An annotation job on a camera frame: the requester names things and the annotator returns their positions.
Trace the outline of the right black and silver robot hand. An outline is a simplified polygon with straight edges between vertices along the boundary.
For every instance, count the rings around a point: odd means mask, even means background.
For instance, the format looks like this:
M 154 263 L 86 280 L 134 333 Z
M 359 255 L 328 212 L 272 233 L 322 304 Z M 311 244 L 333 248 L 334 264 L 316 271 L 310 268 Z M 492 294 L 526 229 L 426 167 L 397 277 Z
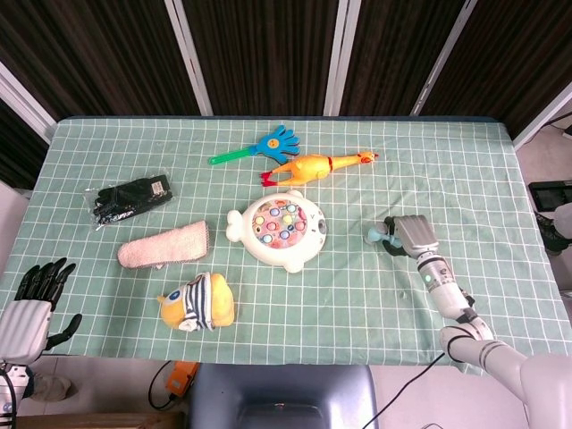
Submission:
M 437 252 L 439 241 L 424 215 L 388 216 L 383 222 L 389 234 L 383 247 L 391 256 L 418 259 L 425 253 Z

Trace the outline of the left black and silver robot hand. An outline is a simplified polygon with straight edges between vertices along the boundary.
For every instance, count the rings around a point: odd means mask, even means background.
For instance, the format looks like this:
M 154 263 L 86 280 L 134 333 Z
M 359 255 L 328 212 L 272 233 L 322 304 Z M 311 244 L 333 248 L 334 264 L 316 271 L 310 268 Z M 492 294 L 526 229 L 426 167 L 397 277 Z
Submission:
M 3 364 L 27 366 L 77 332 L 81 314 L 74 315 L 62 332 L 49 333 L 53 313 L 75 267 L 63 257 L 34 265 L 23 275 L 15 297 L 1 314 Z

